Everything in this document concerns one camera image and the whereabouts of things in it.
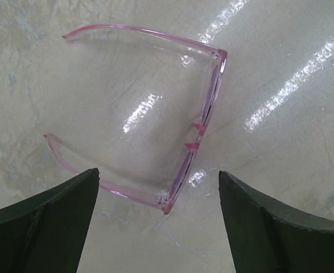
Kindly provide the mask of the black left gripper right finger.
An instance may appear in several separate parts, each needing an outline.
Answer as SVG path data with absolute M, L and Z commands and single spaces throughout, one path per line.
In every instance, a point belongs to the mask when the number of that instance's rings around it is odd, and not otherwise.
M 226 171 L 220 204 L 236 272 L 334 272 L 334 221 L 274 199 Z

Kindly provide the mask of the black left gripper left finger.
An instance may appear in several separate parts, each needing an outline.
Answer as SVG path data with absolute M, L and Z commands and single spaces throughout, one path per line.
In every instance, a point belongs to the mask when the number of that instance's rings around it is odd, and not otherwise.
M 76 272 L 99 183 L 89 169 L 0 209 L 0 272 Z

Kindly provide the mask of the pink transparent sunglasses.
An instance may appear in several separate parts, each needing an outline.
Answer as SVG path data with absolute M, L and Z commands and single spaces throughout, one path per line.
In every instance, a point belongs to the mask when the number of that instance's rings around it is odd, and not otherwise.
M 44 135 L 77 175 L 169 214 L 188 180 L 224 74 L 223 49 L 122 24 L 63 36 L 72 55 L 60 116 Z

